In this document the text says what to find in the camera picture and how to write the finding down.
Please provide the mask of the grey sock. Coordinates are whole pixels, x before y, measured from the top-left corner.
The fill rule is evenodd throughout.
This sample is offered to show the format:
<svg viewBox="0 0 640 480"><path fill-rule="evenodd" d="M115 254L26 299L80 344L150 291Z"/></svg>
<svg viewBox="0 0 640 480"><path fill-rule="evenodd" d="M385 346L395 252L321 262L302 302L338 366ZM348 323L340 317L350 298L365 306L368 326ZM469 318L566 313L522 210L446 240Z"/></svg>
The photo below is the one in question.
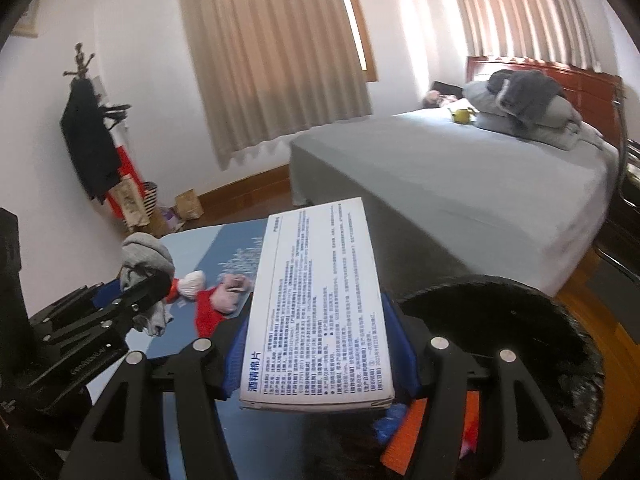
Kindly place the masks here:
<svg viewBox="0 0 640 480"><path fill-rule="evenodd" d="M134 232L122 242L122 268L119 272L120 289L126 292L155 273L172 281L175 266L169 250L157 238L145 232ZM165 299L161 299L143 313L134 317L134 328L151 337L161 337L172 321Z"/></svg>

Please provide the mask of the red cloth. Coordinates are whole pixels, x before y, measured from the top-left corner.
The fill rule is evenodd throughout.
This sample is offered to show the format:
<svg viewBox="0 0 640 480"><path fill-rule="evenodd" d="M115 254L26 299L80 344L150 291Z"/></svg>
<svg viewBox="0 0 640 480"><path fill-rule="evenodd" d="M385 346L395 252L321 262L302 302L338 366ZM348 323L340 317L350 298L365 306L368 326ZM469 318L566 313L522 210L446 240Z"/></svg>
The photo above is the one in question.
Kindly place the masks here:
<svg viewBox="0 0 640 480"><path fill-rule="evenodd" d="M176 289L177 280L178 278L175 278L172 281L169 295L166 298L168 302L174 302L178 298L182 298L178 295L178 292ZM216 286L212 288L204 289L202 292L198 294L198 296L194 300L195 302L194 325L195 325L196 333L201 338L212 336L217 326L226 318L228 318L228 316L222 315L214 311L213 308L210 306L209 298L212 292L215 290L215 288Z"/></svg>

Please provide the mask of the blue glove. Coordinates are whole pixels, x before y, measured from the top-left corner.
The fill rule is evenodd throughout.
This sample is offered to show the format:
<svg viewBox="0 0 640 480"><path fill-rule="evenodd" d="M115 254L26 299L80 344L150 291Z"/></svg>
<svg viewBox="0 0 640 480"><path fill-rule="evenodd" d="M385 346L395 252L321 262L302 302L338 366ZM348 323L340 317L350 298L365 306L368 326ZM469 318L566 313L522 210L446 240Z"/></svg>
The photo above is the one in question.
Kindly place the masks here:
<svg viewBox="0 0 640 480"><path fill-rule="evenodd" d="M373 423L375 440L379 445L386 444L396 434L407 412L408 406L406 404L394 403L386 410L382 418Z"/></svg>

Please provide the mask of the white medicine box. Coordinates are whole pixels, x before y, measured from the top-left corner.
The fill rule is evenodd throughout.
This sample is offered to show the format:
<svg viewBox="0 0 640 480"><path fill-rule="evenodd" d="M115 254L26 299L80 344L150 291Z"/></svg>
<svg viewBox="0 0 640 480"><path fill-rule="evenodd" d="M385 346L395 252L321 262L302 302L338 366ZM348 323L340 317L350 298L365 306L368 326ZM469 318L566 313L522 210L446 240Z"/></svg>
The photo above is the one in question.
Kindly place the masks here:
<svg viewBox="0 0 640 480"><path fill-rule="evenodd" d="M362 199L270 216L250 303L241 403L339 412L388 408L394 396Z"/></svg>

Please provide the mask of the white tissue ball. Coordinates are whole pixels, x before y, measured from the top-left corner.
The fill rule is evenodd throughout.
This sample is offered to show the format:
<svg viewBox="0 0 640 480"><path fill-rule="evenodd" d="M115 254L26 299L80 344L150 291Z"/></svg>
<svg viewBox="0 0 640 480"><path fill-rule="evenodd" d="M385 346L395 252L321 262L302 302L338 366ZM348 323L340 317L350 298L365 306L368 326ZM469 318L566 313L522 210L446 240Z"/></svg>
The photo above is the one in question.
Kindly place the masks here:
<svg viewBox="0 0 640 480"><path fill-rule="evenodd" d="M194 301L198 294L206 289L206 275L201 270L186 274L176 281L178 295L186 300Z"/></svg>

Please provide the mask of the pink sock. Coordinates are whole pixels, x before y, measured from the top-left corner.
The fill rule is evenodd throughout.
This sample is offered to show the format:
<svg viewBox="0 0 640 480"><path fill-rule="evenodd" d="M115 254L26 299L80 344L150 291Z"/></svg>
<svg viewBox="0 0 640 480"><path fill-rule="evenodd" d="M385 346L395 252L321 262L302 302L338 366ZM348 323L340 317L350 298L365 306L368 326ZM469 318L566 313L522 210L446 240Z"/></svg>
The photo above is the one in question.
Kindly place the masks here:
<svg viewBox="0 0 640 480"><path fill-rule="evenodd" d="M241 307L241 299L253 288L253 282L244 274L224 274L209 298L214 311L229 316Z"/></svg>

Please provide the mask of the black-lined trash bin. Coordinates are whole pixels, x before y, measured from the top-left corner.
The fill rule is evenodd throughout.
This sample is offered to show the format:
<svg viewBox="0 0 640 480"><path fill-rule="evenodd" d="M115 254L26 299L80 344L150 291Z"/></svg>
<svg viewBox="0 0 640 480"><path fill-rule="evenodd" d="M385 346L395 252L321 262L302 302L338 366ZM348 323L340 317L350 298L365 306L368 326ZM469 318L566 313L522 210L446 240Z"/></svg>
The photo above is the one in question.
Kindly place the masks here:
<svg viewBox="0 0 640 480"><path fill-rule="evenodd" d="M591 336L563 306L506 278L469 276L392 301L405 307L428 292L453 294L514 322L525 365L548 399L578 465L603 403L603 360ZM303 432L304 477L393 479L381 463L385 445L376 442L372 427L384 414L314 416Z"/></svg>

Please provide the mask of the blue tree-print tablecloth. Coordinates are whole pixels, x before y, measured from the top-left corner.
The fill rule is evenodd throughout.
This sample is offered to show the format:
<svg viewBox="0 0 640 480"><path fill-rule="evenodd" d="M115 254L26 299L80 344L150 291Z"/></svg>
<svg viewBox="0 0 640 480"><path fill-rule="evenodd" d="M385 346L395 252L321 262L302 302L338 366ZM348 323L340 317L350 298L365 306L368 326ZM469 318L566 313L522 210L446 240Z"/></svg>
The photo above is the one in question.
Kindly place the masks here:
<svg viewBox="0 0 640 480"><path fill-rule="evenodd" d="M218 284L226 273L254 278L257 271L265 219L206 226L162 238L182 278L201 270L206 286ZM166 356L194 341L195 304L178 300L170 307L172 321L160 337L132 330L126 337L131 351L149 358ZM304 476L304 416L242 408L239 393L217 404L224 438L241 479L300 479Z"/></svg>

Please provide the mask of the canvas tote bag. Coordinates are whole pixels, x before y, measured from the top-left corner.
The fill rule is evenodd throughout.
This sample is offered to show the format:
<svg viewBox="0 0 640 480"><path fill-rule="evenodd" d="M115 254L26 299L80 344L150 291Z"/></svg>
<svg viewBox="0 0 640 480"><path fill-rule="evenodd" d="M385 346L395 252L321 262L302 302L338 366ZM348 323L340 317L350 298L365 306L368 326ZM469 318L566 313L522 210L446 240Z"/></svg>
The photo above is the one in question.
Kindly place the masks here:
<svg viewBox="0 0 640 480"><path fill-rule="evenodd" d="M145 213L142 195L132 177L121 177L118 185L110 189L107 197L114 209L119 211L119 217L129 231L149 225L150 219Z"/></svg>

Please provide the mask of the striped basket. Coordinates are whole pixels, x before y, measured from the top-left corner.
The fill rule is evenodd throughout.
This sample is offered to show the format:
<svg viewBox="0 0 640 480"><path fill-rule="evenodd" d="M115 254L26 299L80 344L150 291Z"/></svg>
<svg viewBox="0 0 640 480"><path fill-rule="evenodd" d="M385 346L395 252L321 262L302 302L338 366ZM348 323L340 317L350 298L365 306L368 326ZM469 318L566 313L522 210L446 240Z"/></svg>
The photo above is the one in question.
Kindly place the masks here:
<svg viewBox="0 0 640 480"><path fill-rule="evenodd" d="M157 205L157 185L151 181L143 183L143 205L146 215L151 218Z"/></svg>

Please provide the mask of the red hanging garment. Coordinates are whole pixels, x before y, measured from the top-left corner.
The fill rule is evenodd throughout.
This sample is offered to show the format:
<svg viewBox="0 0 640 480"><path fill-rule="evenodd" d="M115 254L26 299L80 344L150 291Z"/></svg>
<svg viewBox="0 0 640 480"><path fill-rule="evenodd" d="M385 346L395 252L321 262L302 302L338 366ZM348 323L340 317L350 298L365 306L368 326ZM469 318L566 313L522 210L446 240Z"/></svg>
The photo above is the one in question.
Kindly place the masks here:
<svg viewBox="0 0 640 480"><path fill-rule="evenodd" d="M126 221L126 216L122 212L122 204L134 205L143 210L144 208L144 187L134 164L132 163L126 148L119 145L116 148L120 161L118 168L119 184L111 188L107 194L107 203L111 206L114 216L118 220Z"/></svg>

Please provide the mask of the wooden coat rack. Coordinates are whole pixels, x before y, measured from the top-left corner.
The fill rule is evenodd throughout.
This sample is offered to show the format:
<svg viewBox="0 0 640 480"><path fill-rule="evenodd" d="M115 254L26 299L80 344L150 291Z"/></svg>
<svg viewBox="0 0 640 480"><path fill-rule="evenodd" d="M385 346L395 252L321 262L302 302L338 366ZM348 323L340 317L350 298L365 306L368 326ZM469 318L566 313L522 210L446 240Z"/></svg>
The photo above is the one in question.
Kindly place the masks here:
<svg viewBox="0 0 640 480"><path fill-rule="evenodd" d="M103 103L102 94L96 92L89 78L89 66L94 59L94 54L85 54L84 45L81 42L75 44L75 68L66 70L64 77L72 78L70 86L73 90L79 90L82 98L89 103L89 110L94 117L99 117L108 132L112 132L128 118L130 104Z"/></svg>

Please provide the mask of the left beige curtain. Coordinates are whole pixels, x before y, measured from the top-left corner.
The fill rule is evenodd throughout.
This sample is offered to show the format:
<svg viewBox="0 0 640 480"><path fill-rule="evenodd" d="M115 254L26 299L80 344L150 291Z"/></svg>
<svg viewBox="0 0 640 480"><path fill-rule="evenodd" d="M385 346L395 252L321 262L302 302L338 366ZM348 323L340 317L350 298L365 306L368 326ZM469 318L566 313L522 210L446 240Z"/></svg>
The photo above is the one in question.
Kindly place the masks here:
<svg viewBox="0 0 640 480"><path fill-rule="evenodd" d="M344 0L179 0L220 166L279 136L368 116Z"/></svg>

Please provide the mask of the pink plush toy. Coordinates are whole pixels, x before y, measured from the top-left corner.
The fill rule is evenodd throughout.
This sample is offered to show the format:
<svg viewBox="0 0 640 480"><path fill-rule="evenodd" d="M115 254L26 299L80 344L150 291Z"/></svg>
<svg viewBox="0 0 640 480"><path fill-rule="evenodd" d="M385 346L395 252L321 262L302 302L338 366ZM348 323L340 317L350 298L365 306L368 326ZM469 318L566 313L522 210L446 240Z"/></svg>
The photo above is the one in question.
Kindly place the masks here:
<svg viewBox="0 0 640 480"><path fill-rule="evenodd" d="M423 99L424 108L439 108L444 97L438 90L430 90Z"/></svg>

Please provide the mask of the right beige curtain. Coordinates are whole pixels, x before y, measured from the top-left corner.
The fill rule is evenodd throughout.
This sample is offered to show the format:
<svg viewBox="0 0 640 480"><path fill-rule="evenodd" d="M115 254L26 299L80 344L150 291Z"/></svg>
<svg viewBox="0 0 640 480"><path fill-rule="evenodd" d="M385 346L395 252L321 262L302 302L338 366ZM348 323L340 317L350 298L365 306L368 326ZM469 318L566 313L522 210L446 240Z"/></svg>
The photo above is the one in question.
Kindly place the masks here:
<svg viewBox="0 0 640 480"><path fill-rule="evenodd" d="M469 55L601 69L579 0L457 2Z"/></svg>

